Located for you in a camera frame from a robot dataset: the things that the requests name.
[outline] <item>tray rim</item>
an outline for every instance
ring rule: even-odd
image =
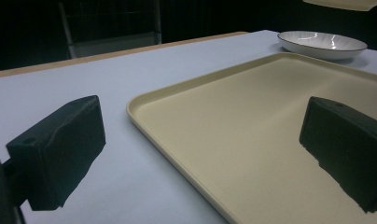
[[[333,70],[337,70],[344,73],[349,73],[352,76],[357,77],[364,77],[364,78],[370,78],[371,80],[377,80],[377,74],[373,74],[370,72],[358,70],[352,67],[347,67],[344,65],[331,63],[327,61],[323,61],[320,59],[300,55],[297,53],[291,53],[291,52],[283,52],[283,53],[276,53],[270,56],[258,58],[246,63],[239,63],[230,67],[226,67],[223,69],[216,70],[214,72],[210,72],[204,75],[201,75],[199,77],[190,78],[187,80],[183,80],[180,82],[177,82],[172,85],[168,85],[162,88],[158,88],[153,91],[144,92],[142,94],[136,95],[133,97],[126,106],[126,112],[131,120],[131,122],[140,130],[140,132],[149,140],[153,146],[156,147],[156,149],[170,162],[177,171],[182,174],[188,182],[201,193],[201,195],[211,204],[215,207],[215,209],[230,223],[236,223],[240,222],[240,219],[236,217],[230,209],[224,205],[222,202],[220,202],[217,197],[214,197],[210,190],[206,188],[206,186],[203,186],[201,184],[201,181],[199,181],[195,175],[191,174],[189,170],[185,169],[185,166],[182,164],[181,161],[174,158],[174,156],[170,155],[168,151],[162,146],[161,142],[158,142],[157,139],[154,138],[154,135],[152,135],[151,131],[148,130],[144,125],[141,125],[141,122],[137,119],[135,119],[135,110],[139,109],[141,105],[145,105],[151,102],[156,102],[160,99],[163,99],[168,96],[172,96],[175,94],[178,94],[183,91],[191,90],[197,87],[200,87],[201,85],[206,85],[208,83],[211,83],[213,81],[218,81],[224,77],[230,77],[235,75],[235,73],[231,72],[243,72],[246,70],[246,68],[255,68],[257,66],[264,65],[266,63],[272,63],[280,59],[294,59],[299,61],[305,61],[307,63],[312,63],[314,65],[320,65],[325,66],[327,68],[331,68]]]

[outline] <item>wooden table edge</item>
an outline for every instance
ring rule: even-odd
[[[211,36],[177,41],[177,42],[172,42],[172,43],[167,43],[167,44],[142,47],[138,49],[126,49],[126,50],[121,50],[121,51],[116,51],[116,52],[105,53],[105,54],[97,54],[97,55],[88,56],[88,57],[58,61],[55,63],[43,63],[43,64],[37,64],[37,65],[32,65],[32,66],[13,68],[13,69],[0,71],[0,77],[9,77],[9,76],[14,76],[14,75],[19,75],[19,74],[47,70],[51,68],[63,67],[67,65],[77,64],[77,63],[88,63],[88,62],[98,61],[102,59],[114,58],[118,56],[134,54],[134,53],[149,51],[153,49],[163,49],[163,48],[168,48],[172,46],[178,46],[178,45],[190,44],[190,43],[195,43],[195,42],[201,42],[205,40],[212,40],[212,39],[230,37],[230,36],[235,36],[235,35],[244,35],[244,34],[247,34],[247,32],[234,32],[234,33],[228,33],[224,35],[211,35]]]

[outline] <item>table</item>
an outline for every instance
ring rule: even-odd
[[[227,223],[133,126],[125,106],[143,92],[284,52],[276,35],[208,37],[0,72],[2,162],[7,142],[65,103],[96,94],[103,110],[104,151],[63,208],[33,212],[24,203],[27,223]],[[338,63],[377,74],[377,51]]]

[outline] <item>plastic tray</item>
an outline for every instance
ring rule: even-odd
[[[377,76],[281,53],[132,99],[133,123],[232,223],[377,223],[299,143],[311,96],[377,119]]]

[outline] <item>table surface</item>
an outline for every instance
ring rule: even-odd
[[[285,52],[276,35],[235,33],[1,71],[2,162],[7,142],[69,101],[96,94],[104,116],[106,146],[85,178],[63,208],[33,212],[24,203],[27,223],[227,223],[134,127],[126,105],[143,92]],[[337,63],[377,74],[377,51]]]

